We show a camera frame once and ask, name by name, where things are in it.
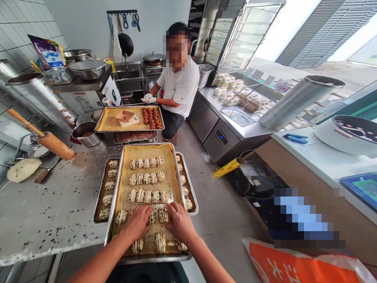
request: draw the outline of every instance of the white counter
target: white counter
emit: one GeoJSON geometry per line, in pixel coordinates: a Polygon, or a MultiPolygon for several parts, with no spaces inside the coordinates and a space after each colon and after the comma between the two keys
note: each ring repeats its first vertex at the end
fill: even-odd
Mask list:
{"type": "Polygon", "coordinates": [[[377,225],[377,213],[345,189],[339,179],[362,173],[377,171],[377,158],[357,156],[336,150],[321,142],[314,134],[314,128],[291,130],[289,133],[307,136],[313,144],[301,145],[283,138],[287,132],[278,132],[271,137],[293,156],[311,169],[332,188],[339,188],[341,196],[377,225]]]}

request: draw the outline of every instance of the hand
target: hand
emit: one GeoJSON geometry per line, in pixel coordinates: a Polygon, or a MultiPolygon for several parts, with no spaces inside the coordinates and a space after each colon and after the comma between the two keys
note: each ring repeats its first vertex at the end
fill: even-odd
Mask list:
{"type": "Polygon", "coordinates": [[[156,98],[155,98],[155,97],[151,97],[151,98],[149,98],[149,99],[146,101],[146,103],[148,103],[148,104],[155,103],[155,102],[156,102],[156,98]]]}
{"type": "Polygon", "coordinates": [[[195,231],[187,210],[176,202],[167,203],[166,208],[173,218],[173,223],[165,222],[166,229],[168,229],[175,238],[189,247],[199,235],[195,231]]]}
{"type": "Polygon", "coordinates": [[[147,226],[146,223],[151,212],[151,207],[142,205],[135,208],[132,215],[129,217],[122,232],[124,231],[124,234],[130,238],[132,243],[149,231],[150,226],[147,226]]]}
{"type": "Polygon", "coordinates": [[[150,99],[151,97],[153,97],[153,95],[151,95],[151,94],[146,94],[146,95],[144,95],[144,97],[141,99],[143,102],[147,102],[148,101],[148,99],[150,99]]]}

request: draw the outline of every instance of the display case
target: display case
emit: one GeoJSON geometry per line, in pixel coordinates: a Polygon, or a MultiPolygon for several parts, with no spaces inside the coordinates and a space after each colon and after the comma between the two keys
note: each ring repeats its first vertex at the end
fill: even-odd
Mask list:
{"type": "Polygon", "coordinates": [[[214,66],[215,73],[245,70],[283,4],[221,1],[205,41],[203,63],[214,66]]]}

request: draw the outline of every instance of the baking tray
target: baking tray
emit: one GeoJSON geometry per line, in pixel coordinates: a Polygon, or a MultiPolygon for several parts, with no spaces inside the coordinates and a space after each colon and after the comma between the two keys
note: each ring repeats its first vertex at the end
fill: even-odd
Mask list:
{"type": "Polygon", "coordinates": [[[182,184],[182,190],[183,190],[183,187],[185,186],[185,187],[188,187],[188,189],[190,191],[188,198],[192,202],[192,209],[187,210],[187,212],[191,216],[197,215],[199,213],[199,204],[198,204],[198,201],[196,200],[194,188],[192,186],[189,173],[187,172],[187,166],[186,166],[185,158],[183,157],[183,154],[180,153],[179,151],[176,151],[176,155],[179,155],[181,157],[181,164],[182,164],[182,167],[183,167],[183,172],[182,172],[181,175],[184,175],[186,177],[186,184],[184,184],[184,185],[182,184]]]}
{"type": "Polygon", "coordinates": [[[164,124],[164,120],[162,119],[162,113],[161,113],[160,107],[157,105],[149,105],[149,106],[142,106],[142,107],[140,106],[105,107],[97,122],[97,125],[94,128],[94,131],[95,132],[133,132],[133,131],[140,131],[140,130],[153,131],[152,129],[149,129],[149,124],[146,124],[146,125],[144,124],[144,117],[141,110],[143,108],[157,108],[158,114],[159,114],[159,120],[161,121],[161,124],[162,124],[162,129],[159,129],[159,130],[165,129],[165,124],[164,124]],[[139,123],[133,124],[127,127],[121,127],[121,125],[119,124],[119,121],[115,119],[115,116],[119,113],[119,111],[122,111],[122,110],[135,111],[135,114],[137,118],[139,119],[139,123]],[[110,120],[109,122],[110,125],[107,125],[106,129],[101,129],[101,125],[102,123],[104,123],[103,120],[106,119],[104,118],[106,114],[108,115],[107,119],[110,120]]]}
{"type": "MultiPolygon", "coordinates": [[[[105,241],[104,241],[104,245],[106,246],[112,239],[112,234],[113,234],[113,230],[115,230],[115,233],[119,232],[121,230],[120,227],[115,227],[114,228],[114,222],[115,222],[115,218],[116,218],[116,212],[117,212],[117,207],[119,205],[122,206],[123,209],[126,209],[128,210],[128,215],[127,215],[127,220],[129,218],[129,212],[131,209],[133,209],[133,207],[136,207],[138,206],[139,204],[129,204],[127,202],[127,198],[128,198],[128,193],[129,191],[134,188],[134,189],[139,189],[139,188],[144,188],[144,189],[148,189],[149,185],[140,185],[140,186],[135,186],[135,187],[128,187],[128,178],[129,178],[129,175],[131,173],[137,173],[137,172],[140,172],[142,170],[146,170],[147,172],[153,172],[153,171],[158,171],[158,169],[166,169],[167,167],[169,167],[169,162],[168,160],[166,160],[164,158],[164,165],[162,167],[154,167],[154,168],[150,168],[150,169],[137,169],[137,170],[131,170],[129,169],[129,160],[128,159],[131,159],[131,158],[135,158],[135,156],[133,154],[130,154],[128,157],[127,157],[127,154],[129,153],[129,150],[131,147],[149,147],[149,146],[160,146],[160,145],[165,145],[165,144],[169,144],[169,147],[171,147],[171,158],[168,158],[168,160],[170,160],[170,162],[173,162],[173,165],[175,167],[174,169],[174,172],[167,172],[166,170],[164,170],[165,172],[165,182],[167,180],[169,180],[169,178],[173,177],[176,178],[176,187],[177,187],[177,190],[172,191],[171,189],[171,192],[169,192],[169,202],[172,201],[172,195],[174,195],[174,201],[182,204],[184,207],[186,206],[185,202],[183,201],[184,199],[184,196],[183,196],[183,189],[182,189],[182,184],[181,184],[181,179],[179,177],[179,170],[178,170],[178,163],[177,163],[177,160],[175,158],[176,156],[176,153],[175,153],[175,150],[174,150],[174,147],[172,146],[172,144],[170,143],[145,143],[145,144],[137,144],[137,145],[125,145],[123,150],[122,150],[122,156],[121,156],[121,159],[119,161],[119,168],[121,169],[119,171],[119,174],[117,176],[117,181],[116,181],[116,184],[115,184],[115,190],[114,190],[114,196],[113,196],[113,202],[111,204],[111,209],[110,209],[110,216],[109,216],[109,222],[108,222],[108,225],[107,225],[107,230],[106,230],[106,236],[105,236],[105,241]],[[125,189],[126,192],[120,194],[120,190],[122,189],[125,189]]],[[[143,154],[140,154],[146,151],[139,151],[139,156],[140,158],[146,158],[146,156],[143,156],[143,154]]],[[[132,252],[130,251],[130,249],[128,249],[125,253],[125,255],[120,259],[120,261],[118,262],[118,264],[121,264],[121,265],[125,265],[125,264],[137,264],[137,263],[156,263],[156,262],[168,262],[168,261],[185,261],[185,260],[190,260],[192,258],[192,255],[189,254],[188,252],[179,252],[178,249],[174,246],[166,246],[166,249],[167,249],[167,253],[166,254],[156,254],[154,253],[154,233],[157,232],[157,231],[161,231],[161,228],[163,227],[163,232],[166,236],[166,239],[167,239],[167,242],[171,242],[171,241],[174,241],[174,237],[172,236],[172,234],[170,232],[168,232],[167,230],[165,230],[165,226],[163,224],[160,224],[159,221],[158,221],[158,217],[157,217],[157,208],[159,207],[163,207],[163,204],[152,204],[151,205],[155,211],[155,224],[151,227],[150,231],[144,236],[144,249],[142,251],[142,254],[137,254],[137,255],[134,255],[132,254],[132,252]]]]}
{"type": "Polygon", "coordinates": [[[132,141],[130,141],[130,142],[121,142],[121,143],[118,143],[118,142],[115,141],[115,135],[116,135],[116,133],[114,133],[114,139],[113,139],[113,143],[115,143],[115,144],[134,143],[134,142],[144,142],[144,141],[148,141],[149,143],[152,143],[153,140],[157,138],[157,132],[156,132],[156,134],[155,134],[152,138],[150,138],[150,139],[146,139],[146,140],[145,140],[145,139],[141,139],[141,140],[132,140],[132,141]]]}
{"type": "Polygon", "coordinates": [[[93,214],[94,223],[105,223],[105,222],[108,221],[108,220],[100,220],[99,219],[99,213],[100,213],[101,209],[105,208],[105,206],[102,203],[103,197],[105,195],[110,194],[110,193],[114,194],[114,190],[105,191],[104,188],[103,188],[107,181],[116,181],[116,179],[117,179],[117,177],[109,177],[107,175],[107,172],[110,170],[109,162],[112,161],[112,160],[118,160],[119,161],[119,158],[110,158],[110,159],[106,160],[105,169],[103,171],[103,176],[102,176],[101,186],[98,190],[97,203],[95,205],[95,210],[94,210],[94,214],[93,214]]]}

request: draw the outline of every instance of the wooden stick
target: wooden stick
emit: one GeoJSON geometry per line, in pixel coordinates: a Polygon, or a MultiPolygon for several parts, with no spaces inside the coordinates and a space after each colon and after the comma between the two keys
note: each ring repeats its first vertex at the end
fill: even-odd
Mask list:
{"type": "Polygon", "coordinates": [[[13,116],[14,118],[16,118],[21,123],[23,123],[26,127],[28,127],[30,130],[35,132],[38,136],[44,137],[44,133],[42,133],[33,124],[31,124],[28,120],[26,120],[24,117],[22,117],[16,110],[8,109],[7,113],[9,115],[13,116]]]}
{"type": "Polygon", "coordinates": [[[75,157],[73,157],[73,158],[71,158],[71,160],[68,160],[66,163],[64,163],[63,165],[62,165],[62,167],[60,167],[59,169],[62,169],[65,165],[67,165],[68,163],[70,163],[70,162],[73,162],[74,160],[75,160],[75,158],[77,157],[77,156],[79,156],[81,153],[79,153],[78,155],[76,155],[75,157]]]}

